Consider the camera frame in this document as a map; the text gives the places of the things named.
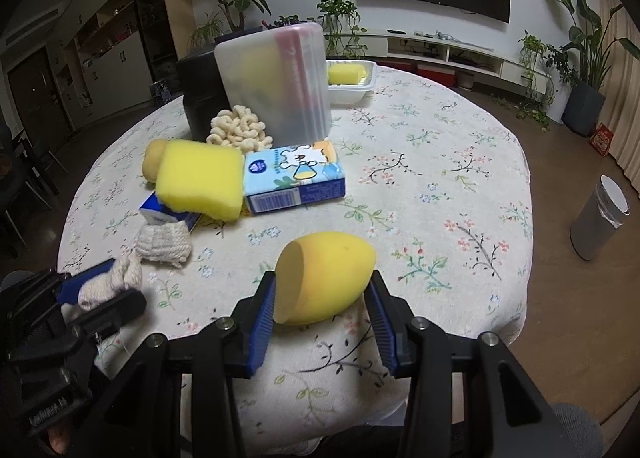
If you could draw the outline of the beige knitted cloth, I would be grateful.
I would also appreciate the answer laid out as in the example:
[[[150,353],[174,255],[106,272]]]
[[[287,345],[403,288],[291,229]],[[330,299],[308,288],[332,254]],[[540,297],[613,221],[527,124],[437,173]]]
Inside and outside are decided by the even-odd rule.
[[[116,259],[106,273],[89,279],[78,293],[78,306],[83,311],[91,311],[119,293],[142,289],[141,259],[134,252]]]
[[[190,230],[183,221],[143,225],[134,241],[134,251],[145,261],[181,267],[192,253]]]

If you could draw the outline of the blue white tissue pack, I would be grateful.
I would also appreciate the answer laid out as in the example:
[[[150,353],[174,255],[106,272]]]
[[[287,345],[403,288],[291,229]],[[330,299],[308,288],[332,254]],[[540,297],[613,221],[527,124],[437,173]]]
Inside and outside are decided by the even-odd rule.
[[[185,222],[188,230],[192,230],[201,215],[193,212],[178,213],[158,201],[156,193],[152,192],[140,205],[139,213],[149,225],[158,226],[169,223]]]

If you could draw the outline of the yellow rectangular sponge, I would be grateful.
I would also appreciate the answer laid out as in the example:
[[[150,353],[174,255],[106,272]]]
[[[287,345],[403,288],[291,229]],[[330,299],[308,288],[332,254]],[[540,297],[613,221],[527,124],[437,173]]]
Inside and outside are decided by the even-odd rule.
[[[331,62],[328,66],[330,85],[359,85],[367,77],[367,69],[360,63]]]
[[[243,206],[244,157],[239,150],[169,140],[155,183],[158,201],[176,213],[198,213],[235,222]]]

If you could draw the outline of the yellow egg-shaped sponge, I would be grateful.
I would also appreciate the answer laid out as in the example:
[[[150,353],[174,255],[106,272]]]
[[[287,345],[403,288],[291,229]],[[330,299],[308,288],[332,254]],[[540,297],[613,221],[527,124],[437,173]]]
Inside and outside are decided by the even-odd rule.
[[[349,233],[322,231],[291,241],[274,270],[273,320],[310,325],[340,314],[363,293],[375,263],[375,248]]]

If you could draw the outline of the blue cartoon tissue pack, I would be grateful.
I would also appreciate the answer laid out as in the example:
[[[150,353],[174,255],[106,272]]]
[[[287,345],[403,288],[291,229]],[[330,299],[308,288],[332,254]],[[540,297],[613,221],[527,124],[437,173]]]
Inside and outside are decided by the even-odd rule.
[[[345,171],[330,140],[272,148],[245,157],[243,190],[252,214],[290,209],[344,198]]]

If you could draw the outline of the wooden shelving cabinet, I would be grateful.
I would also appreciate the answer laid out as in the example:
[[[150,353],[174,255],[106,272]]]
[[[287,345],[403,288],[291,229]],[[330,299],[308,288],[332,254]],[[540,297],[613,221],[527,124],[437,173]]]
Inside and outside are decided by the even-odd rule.
[[[134,0],[72,0],[48,48],[74,129],[151,101]]]

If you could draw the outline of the floral tablecloth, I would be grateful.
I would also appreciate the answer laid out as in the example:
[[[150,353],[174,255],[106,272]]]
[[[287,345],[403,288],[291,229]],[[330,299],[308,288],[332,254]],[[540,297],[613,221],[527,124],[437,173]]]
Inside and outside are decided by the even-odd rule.
[[[524,151],[491,114],[424,78],[379,69],[363,106],[333,111],[343,199],[247,216],[202,217],[181,267],[145,265],[142,319],[104,341],[114,376],[150,333],[194,334],[251,295],[292,240],[341,231],[367,240],[390,292],[447,332],[512,342],[526,317],[533,263]],[[256,376],[235,384],[246,447],[306,449],[318,438],[392,414],[407,381],[380,362],[366,309],[278,328]]]

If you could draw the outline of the translucent plastic container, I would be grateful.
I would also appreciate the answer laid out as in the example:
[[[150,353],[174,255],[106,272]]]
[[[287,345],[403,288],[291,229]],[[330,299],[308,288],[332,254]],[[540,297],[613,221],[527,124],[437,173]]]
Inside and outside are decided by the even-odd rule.
[[[326,48],[314,22],[226,40],[214,49],[232,106],[247,106],[276,147],[312,144],[331,132]]]

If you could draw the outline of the red bag on floor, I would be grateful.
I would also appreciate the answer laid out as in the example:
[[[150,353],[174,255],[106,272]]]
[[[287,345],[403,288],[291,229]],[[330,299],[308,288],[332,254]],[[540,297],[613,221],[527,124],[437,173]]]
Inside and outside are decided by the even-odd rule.
[[[591,135],[589,144],[599,155],[606,157],[610,151],[613,137],[614,133],[611,129],[600,123]]]

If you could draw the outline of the white plastic tray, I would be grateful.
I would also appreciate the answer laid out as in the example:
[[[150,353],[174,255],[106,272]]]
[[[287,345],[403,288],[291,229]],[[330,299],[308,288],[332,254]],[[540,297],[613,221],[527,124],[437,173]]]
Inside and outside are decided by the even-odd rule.
[[[367,60],[328,60],[329,96],[334,106],[353,106],[376,84],[378,65]]]

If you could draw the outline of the red storage box left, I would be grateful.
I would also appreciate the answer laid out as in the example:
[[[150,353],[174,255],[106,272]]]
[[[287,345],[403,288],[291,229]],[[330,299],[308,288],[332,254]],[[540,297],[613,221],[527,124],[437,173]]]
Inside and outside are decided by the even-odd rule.
[[[456,71],[444,66],[418,63],[416,65],[416,74],[445,87],[454,87],[456,85]]]

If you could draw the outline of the plant in white ribbed pot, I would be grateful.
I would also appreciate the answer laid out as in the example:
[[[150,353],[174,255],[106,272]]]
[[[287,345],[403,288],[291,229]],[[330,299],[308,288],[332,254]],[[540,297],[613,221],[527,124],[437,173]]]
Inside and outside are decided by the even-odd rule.
[[[304,23],[304,20],[297,14],[288,14],[287,16],[282,16],[282,14],[280,14],[280,16],[272,22],[270,28],[284,28],[285,26],[298,25],[301,23]]]

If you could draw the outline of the small potted vine plant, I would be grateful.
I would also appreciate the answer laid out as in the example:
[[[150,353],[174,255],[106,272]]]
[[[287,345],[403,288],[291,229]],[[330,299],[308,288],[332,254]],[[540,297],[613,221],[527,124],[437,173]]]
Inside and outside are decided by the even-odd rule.
[[[518,43],[523,95],[516,103],[507,103],[504,97],[498,101],[518,119],[534,121],[543,132],[549,132],[553,124],[562,124],[577,77],[574,62],[564,47],[546,43],[528,31]]]

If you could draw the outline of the white tv console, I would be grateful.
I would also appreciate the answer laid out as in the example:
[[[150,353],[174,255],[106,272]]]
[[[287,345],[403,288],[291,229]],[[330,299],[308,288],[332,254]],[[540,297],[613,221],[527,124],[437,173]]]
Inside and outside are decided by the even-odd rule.
[[[523,95],[520,62],[489,48],[372,28],[367,30],[362,40],[368,46],[363,59],[378,62],[381,66],[414,74],[418,63],[444,66],[456,71],[456,82],[467,76],[475,84]]]

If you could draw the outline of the trailing green plant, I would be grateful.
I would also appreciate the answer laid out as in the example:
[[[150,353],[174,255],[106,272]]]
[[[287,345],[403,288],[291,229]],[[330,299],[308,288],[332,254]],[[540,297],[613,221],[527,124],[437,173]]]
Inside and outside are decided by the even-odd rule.
[[[320,0],[316,21],[322,27],[326,57],[347,60],[360,59],[368,46],[362,36],[367,29],[361,25],[360,12],[351,0]]]

